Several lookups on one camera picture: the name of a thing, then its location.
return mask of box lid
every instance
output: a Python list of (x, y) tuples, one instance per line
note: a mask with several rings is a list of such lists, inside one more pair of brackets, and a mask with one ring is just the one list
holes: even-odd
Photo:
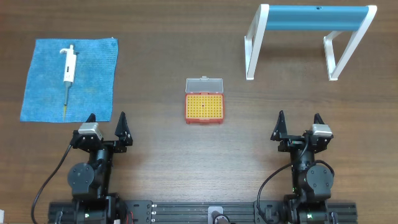
[(222, 78), (187, 78), (186, 93), (223, 93)]

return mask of blue absorbent pad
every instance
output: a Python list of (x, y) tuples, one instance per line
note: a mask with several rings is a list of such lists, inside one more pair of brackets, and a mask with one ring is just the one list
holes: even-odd
[[(63, 120), (63, 75), (70, 44), (78, 52), (75, 81), (69, 89)], [(97, 121), (109, 121), (113, 104), (113, 81), (118, 59), (118, 40), (38, 39), (27, 75), (21, 121), (84, 122), (91, 113)]]

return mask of wood grain surface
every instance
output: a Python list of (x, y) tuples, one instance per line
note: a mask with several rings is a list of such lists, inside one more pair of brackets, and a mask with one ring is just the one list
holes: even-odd
[[(243, 37), (262, 1), (0, 1), (0, 209), (5, 222), (30, 223), (30, 206), (79, 123), (21, 123), (35, 39), (119, 40), (108, 139), (126, 112), (134, 145), (114, 157), (111, 190), (158, 202), (252, 202), (262, 181), (289, 161), (269, 140), (279, 110), (302, 134), (320, 113), (335, 134), (317, 158), (336, 171), (332, 200), (354, 201), (359, 222), (395, 223), (398, 210), (398, 2), (270, 0), (269, 4), (375, 4), (368, 33), (337, 82), (329, 82), (327, 32), (266, 32), (254, 81), (244, 75)], [(344, 51), (349, 34), (334, 41)], [(223, 78), (222, 125), (187, 125), (186, 78)], [(87, 161), (72, 150), (39, 200), (71, 199), (67, 172)], [(291, 191), (290, 171), (263, 199)]]

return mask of blue panel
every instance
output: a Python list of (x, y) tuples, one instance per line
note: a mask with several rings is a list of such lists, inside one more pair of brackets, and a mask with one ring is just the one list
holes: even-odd
[(267, 30), (359, 29), (367, 6), (269, 6)]

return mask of pipette tip box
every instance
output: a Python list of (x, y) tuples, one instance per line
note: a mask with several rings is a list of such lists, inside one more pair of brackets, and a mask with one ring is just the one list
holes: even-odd
[(222, 78), (188, 78), (185, 87), (185, 121), (219, 123), (224, 121)]

